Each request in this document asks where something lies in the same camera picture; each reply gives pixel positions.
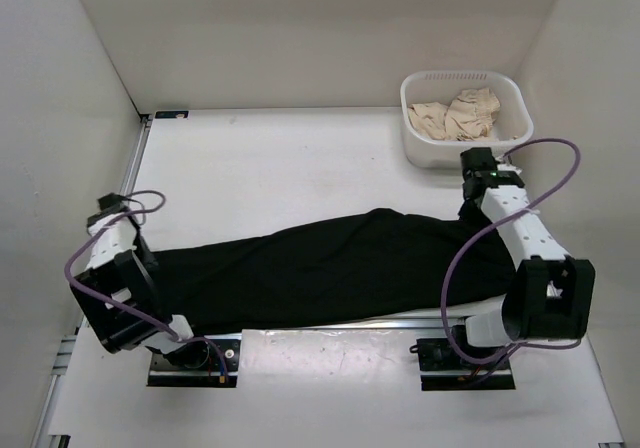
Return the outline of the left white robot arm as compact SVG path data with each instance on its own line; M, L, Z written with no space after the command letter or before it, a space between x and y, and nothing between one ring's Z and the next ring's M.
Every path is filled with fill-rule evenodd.
M70 277L71 291L108 352L144 347L183 369L206 367L215 351L161 297L153 279L159 264L141 233L149 210L134 210L134 202L116 193L98 199L86 223L89 259Z

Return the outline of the black trousers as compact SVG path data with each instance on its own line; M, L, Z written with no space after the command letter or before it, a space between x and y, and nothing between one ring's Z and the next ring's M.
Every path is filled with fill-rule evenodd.
M170 312L197 334L436 309L450 263L480 227L379 208L262 237L159 251L153 279ZM501 296L514 275L507 248L489 233L457 264L447 303Z

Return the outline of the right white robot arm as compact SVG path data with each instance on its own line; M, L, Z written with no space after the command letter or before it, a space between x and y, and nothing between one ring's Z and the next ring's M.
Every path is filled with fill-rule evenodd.
M486 147L460 154L465 205L489 225L474 235L450 263L441 290L441 317L447 316L449 283L457 264L482 237L495 231L515 268L499 308L464 321L464 333L449 343L460 367L480 361L486 348L507 348L531 340L579 340L587 330L595 268L572 257L546 229L528 199L516 167L497 161Z

